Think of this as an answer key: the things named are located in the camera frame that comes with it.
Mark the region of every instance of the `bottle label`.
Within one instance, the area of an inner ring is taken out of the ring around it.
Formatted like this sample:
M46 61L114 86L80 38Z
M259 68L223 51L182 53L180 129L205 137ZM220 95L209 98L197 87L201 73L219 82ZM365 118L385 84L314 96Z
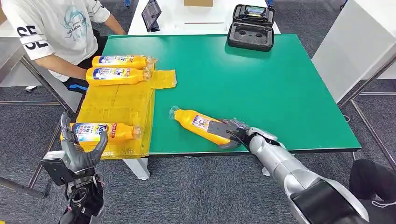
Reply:
M192 121L192 125L202 128L205 131L208 131L209 122L210 122L209 119L206 119L204 117L197 115L197 116L195 116L194 120Z
M133 62L133 56L101 56L99 59L100 64L126 64L127 62Z
M113 124L113 127L112 127L112 134L111 134L111 137L112 137L112 138L115 138L115 129L117 129L117 123Z
M78 141L99 141L100 135L107 129L107 124L74 124L72 128Z
M93 71L93 79L112 80L127 78L130 72L130 68L96 68Z

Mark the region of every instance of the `gray carpet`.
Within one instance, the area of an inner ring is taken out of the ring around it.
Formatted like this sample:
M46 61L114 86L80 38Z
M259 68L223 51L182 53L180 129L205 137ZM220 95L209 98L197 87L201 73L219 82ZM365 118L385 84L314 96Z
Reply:
M125 30L129 29L133 8L122 0L102 0ZM337 17L325 0L275 1L276 22L283 33L297 33L310 56L313 55ZM101 34L110 31L95 26ZM396 91L392 81L378 81L372 91ZM42 87L33 94L23 88L0 88L0 100L52 100ZM395 98L360 97L357 102L384 143L395 149ZM50 135L60 118L59 106L0 106L0 176L27 184ZM351 105L343 109L362 144L358 157L388 165ZM60 149L57 140L54 147ZM348 186L351 153L298 154L308 168ZM254 156L201 158L150 158L151 178L137 180L121 160L101 161L97 172L106 182L106 213L102 223L145 224L294 224L286 197L280 187L261 174ZM0 187L0 220L7 224L57 223L66 206L63 188L56 186L45 171L35 189L49 196L36 200Z

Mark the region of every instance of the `bottle cap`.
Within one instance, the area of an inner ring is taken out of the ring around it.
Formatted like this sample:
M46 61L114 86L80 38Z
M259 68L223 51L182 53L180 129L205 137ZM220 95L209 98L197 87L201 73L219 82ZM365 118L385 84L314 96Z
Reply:
M169 111L169 119L174 120L175 119L175 112L177 110L180 110L178 106L173 106L170 111Z
M142 135L142 132L143 131L142 131L142 129L141 129L141 127L139 125L136 125L136 126L132 127L132 136L135 139L140 139L141 135Z
M156 62L156 60L151 57L151 56L147 56L146 57L146 67L150 70L154 70L154 63Z
M143 69L143 79L146 81L151 79L151 69L149 69L148 67L145 67Z

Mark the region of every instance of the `green tabletop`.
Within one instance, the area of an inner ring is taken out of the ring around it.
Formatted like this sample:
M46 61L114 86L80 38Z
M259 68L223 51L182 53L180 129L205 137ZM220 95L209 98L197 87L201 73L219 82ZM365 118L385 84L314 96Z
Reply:
M242 154L169 119L169 110L237 118L276 135L289 151L352 151L360 144L296 35L275 35L270 52L229 47L224 35L110 36L103 55L147 55L176 70L156 91L150 155Z

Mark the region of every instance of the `yellow bottle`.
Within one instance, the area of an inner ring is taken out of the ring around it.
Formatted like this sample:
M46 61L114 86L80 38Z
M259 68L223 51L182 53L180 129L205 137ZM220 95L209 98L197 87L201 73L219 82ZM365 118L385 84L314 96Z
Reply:
M136 68L153 67L155 59L145 56L96 56L92 60L92 67Z
M109 143L115 144L139 139L142 133L139 126L128 126L122 123L76 123L70 124L70 127L83 147L95 146L104 130L107 130Z
M171 119L177 120L185 129L190 130L217 145L225 145L231 141L230 139L210 133L210 130L208 130L211 121L222 124L221 121L205 116L196 111L181 110L177 106L170 109L169 116Z
M90 68L86 73L89 85L120 85L136 84L151 79L149 68L138 70L135 68Z

